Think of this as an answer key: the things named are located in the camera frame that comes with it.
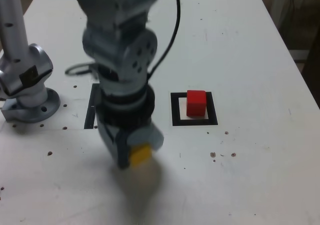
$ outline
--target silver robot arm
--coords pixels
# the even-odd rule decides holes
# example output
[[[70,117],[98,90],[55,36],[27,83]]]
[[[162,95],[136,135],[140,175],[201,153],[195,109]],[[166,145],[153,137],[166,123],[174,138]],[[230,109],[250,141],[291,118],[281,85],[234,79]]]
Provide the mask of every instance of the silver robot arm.
[[[84,51],[95,60],[90,70],[100,84],[95,112],[99,133],[121,169],[159,149],[164,137],[152,123],[155,95],[148,66],[157,37],[146,28],[156,0],[77,0],[87,16]]]
[[[7,121],[35,123],[53,115],[58,94],[44,85],[53,65],[37,44],[28,45],[20,0],[0,0],[0,98]]]

